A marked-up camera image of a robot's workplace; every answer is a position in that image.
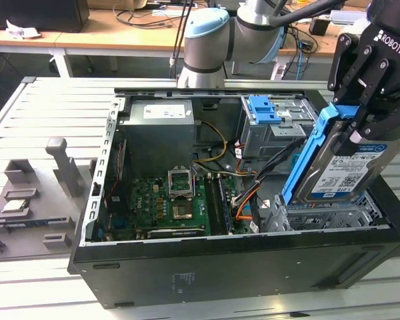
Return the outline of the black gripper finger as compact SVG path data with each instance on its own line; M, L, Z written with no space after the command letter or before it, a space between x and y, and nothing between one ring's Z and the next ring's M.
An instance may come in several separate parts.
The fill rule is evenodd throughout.
M356 104L365 89L358 79L373 56L373 45L361 44L360 38L343 33L337 46L329 73L327 88L333 92L334 104Z
M400 139L400 91L385 92L377 88L388 66L388 60L381 61L381 72L374 84L358 82L365 89L358 100L359 109L350 124L349 140L358 143L369 141L395 141Z

